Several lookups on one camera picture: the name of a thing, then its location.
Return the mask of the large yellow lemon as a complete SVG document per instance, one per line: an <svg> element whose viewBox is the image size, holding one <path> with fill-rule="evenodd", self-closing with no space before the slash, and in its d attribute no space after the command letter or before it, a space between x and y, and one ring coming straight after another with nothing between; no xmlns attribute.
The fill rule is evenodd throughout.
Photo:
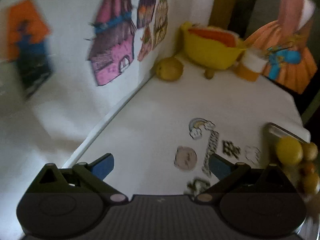
<svg viewBox="0 0 320 240"><path fill-rule="evenodd" d="M282 137L276 143L276 155L285 166L296 166L303 159L301 143L293 137Z"/></svg>

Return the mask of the yellow-brown pear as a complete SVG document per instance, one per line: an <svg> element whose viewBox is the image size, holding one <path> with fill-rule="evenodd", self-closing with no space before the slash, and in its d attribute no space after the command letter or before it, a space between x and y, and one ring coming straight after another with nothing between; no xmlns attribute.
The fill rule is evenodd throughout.
<svg viewBox="0 0 320 240"><path fill-rule="evenodd" d="M161 59L155 68L156 76L163 81L174 82L181 78L184 65L175 57Z"/></svg>

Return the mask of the orange-dress girl poster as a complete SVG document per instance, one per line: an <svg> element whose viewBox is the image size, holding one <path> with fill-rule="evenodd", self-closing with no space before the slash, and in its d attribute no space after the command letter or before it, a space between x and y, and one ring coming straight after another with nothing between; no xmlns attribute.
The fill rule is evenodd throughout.
<svg viewBox="0 0 320 240"><path fill-rule="evenodd" d="M246 46L268 51L263 76L298 94L317 72L307 47L317 7L319 0L280 0L277 20L245 39Z"/></svg>

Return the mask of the small brown round fruit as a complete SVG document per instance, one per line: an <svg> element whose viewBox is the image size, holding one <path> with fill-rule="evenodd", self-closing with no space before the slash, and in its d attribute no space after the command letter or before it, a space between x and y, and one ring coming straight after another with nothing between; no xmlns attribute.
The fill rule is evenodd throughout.
<svg viewBox="0 0 320 240"><path fill-rule="evenodd" d="M215 75L215 70L213 69L206 69L204 71L204 77L208 80L211 80Z"/></svg>

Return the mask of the metal baking tray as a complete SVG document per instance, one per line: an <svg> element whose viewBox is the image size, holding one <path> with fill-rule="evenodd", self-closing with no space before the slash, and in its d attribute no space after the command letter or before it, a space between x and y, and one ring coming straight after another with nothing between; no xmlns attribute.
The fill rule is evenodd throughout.
<svg viewBox="0 0 320 240"><path fill-rule="evenodd" d="M269 122L263 128L270 162L278 164L302 195L309 216L319 218L318 146Z"/></svg>

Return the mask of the coloured houses drawing sheet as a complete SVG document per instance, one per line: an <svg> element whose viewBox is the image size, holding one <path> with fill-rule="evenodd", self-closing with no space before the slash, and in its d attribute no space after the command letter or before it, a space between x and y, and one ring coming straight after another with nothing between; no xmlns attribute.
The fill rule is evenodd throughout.
<svg viewBox="0 0 320 240"><path fill-rule="evenodd" d="M10 6L22 0L1 0L1 60L7 60L7 17ZM102 0L33 0L48 23L51 33L47 48L54 73L33 96L31 102L61 103L102 102L110 106L138 82L138 62L108 85L96 84L87 59L94 30L91 26ZM139 0L132 0L134 6Z"/></svg>

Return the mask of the small orange tangerine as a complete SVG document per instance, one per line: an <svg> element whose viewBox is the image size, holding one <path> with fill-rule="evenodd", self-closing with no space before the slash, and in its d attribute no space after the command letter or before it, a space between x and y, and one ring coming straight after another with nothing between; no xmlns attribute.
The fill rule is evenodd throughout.
<svg viewBox="0 0 320 240"><path fill-rule="evenodd" d="M314 174L316 171L315 165L312 161L305 161L300 166L300 174L303 176L308 176Z"/></svg>

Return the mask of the yellow plastic bowl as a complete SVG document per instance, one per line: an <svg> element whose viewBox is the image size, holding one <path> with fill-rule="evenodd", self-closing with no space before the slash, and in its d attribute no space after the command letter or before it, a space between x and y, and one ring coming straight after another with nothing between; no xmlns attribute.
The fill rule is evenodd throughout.
<svg viewBox="0 0 320 240"><path fill-rule="evenodd" d="M188 30L191 28L212 29L234 34L238 38L238 45L235 48L229 48L218 41L198 37L189 33ZM195 63L207 68L226 70L231 67L238 57L246 50L239 35L232 31L212 26L205 27L191 22L183 23L181 25L181 31L183 34L183 49L187 57Z"/></svg>

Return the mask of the white orange cup vase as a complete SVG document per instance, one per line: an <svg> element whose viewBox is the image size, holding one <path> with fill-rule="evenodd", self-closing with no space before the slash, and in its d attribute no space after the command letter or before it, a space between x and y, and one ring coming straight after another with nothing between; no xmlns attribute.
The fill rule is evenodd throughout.
<svg viewBox="0 0 320 240"><path fill-rule="evenodd" d="M257 81L268 63L266 54L257 48L248 48L236 66L235 73L238 77L249 81Z"/></svg>

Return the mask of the orange item in bowl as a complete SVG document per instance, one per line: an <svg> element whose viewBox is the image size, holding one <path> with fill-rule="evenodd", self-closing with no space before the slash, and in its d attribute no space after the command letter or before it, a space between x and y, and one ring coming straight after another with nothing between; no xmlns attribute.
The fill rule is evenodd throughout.
<svg viewBox="0 0 320 240"><path fill-rule="evenodd" d="M225 31L199 28L191 28L188 31L198 37L218 41L229 48L235 48L238 45L238 38L234 34Z"/></svg>

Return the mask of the wooden door frame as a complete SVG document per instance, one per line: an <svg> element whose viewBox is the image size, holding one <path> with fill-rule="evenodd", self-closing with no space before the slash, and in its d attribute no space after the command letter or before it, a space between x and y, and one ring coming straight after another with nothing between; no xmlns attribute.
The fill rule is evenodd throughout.
<svg viewBox="0 0 320 240"><path fill-rule="evenodd" d="M227 29L236 0L214 0L209 25Z"/></svg>

